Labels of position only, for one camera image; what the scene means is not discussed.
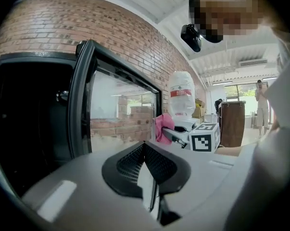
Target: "white ceiling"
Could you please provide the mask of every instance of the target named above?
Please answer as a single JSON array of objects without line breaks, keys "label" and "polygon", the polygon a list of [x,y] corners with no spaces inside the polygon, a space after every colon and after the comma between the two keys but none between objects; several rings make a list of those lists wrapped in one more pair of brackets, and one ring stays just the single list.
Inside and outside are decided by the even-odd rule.
[{"label": "white ceiling", "polygon": [[[156,27],[189,61],[206,86],[224,80],[253,82],[277,75],[277,40],[268,27],[262,26],[248,36],[224,37],[218,44],[202,40],[202,50],[196,53],[180,37],[182,26],[189,24],[188,0],[107,1],[130,10]],[[238,62],[260,58],[268,60],[267,66],[235,71]]]}]

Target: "white plastic bag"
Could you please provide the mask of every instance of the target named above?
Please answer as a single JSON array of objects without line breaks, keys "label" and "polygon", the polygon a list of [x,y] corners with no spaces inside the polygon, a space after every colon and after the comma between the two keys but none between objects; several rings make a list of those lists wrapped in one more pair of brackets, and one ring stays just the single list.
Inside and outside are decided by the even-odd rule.
[{"label": "white plastic bag", "polygon": [[191,118],[195,111],[195,86],[191,75],[185,71],[174,72],[168,81],[168,112],[172,118]]}]

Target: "brown cabinet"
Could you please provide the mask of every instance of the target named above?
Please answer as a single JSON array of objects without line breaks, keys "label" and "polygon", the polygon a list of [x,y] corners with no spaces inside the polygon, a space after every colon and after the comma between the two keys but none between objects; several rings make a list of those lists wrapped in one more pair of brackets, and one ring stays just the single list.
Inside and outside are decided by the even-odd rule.
[{"label": "brown cabinet", "polygon": [[220,104],[221,145],[241,146],[245,123],[245,103],[245,101],[239,101]]}]

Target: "person in white clothes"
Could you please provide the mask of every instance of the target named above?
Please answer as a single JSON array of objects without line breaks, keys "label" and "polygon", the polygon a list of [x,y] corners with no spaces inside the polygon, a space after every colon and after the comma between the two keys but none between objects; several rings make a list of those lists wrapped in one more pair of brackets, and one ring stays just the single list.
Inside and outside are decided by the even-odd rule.
[{"label": "person in white clothes", "polygon": [[266,86],[262,84],[261,80],[257,81],[257,89],[255,91],[255,98],[258,102],[257,109],[257,126],[259,127],[259,138],[261,138],[262,126],[264,124],[266,134],[269,129],[269,105],[265,97]]}]

